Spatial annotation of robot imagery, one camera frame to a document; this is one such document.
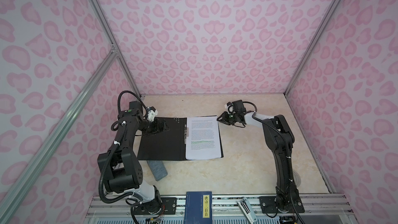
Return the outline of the teal folder with black inside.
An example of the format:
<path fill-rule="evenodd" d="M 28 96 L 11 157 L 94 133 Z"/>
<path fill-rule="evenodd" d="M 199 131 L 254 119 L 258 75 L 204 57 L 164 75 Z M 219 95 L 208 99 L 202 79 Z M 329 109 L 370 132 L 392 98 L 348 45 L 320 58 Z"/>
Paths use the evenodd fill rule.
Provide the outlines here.
<path fill-rule="evenodd" d="M 143 135 L 138 160 L 186 161 L 187 118 L 159 118 L 165 120 L 168 131 Z"/>

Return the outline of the printed paper sheet bottom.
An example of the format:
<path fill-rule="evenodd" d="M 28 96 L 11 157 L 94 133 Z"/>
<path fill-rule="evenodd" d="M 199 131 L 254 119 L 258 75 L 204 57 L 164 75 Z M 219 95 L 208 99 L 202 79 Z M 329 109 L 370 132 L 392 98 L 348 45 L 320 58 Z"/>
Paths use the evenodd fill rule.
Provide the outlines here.
<path fill-rule="evenodd" d="M 222 158 L 219 125 L 216 116 L 187 118 L 187 160 Z"/>

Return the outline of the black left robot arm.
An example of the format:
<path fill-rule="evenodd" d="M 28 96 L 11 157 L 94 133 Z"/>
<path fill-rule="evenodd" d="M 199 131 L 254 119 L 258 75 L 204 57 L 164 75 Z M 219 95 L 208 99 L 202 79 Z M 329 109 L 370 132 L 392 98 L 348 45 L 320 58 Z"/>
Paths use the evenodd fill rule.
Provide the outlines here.
<path fill-rule="evenodd" d="M 120 110 L 111 130 L 116 132 L 107 152 L 98 156 L 101 172 L 98 192 L 106 204 L 125 200 L 133 208 L 143 207 L 150 214 L 159 214 L 164 206 L 156 186 L 144 181 L 142 166 L 134 153 L 133 145 L 137 131 L 151 136 L 168 131 L 167 123 L 157 118 L 154 108 L 146 108 L 134 101 L 128 110 Z"/>

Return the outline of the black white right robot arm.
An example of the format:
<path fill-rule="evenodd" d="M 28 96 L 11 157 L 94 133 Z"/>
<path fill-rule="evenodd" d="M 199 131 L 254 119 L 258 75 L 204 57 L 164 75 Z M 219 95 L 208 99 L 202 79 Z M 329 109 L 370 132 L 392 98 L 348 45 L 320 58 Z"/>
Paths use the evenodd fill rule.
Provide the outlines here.
<path fill-rule="evenodd" d="M 268 116 L 258 113 L 256 105 L 238 100 L 225 105 L 217 121 L 233 127 L 253 125 L 262 128 L 266 146 L 273 154 L 277 184 L 275 207 L 281 213 L 304 213 L 304 206 L 297 189 L 292 167 L 294 135 L 283 115 Z"/>

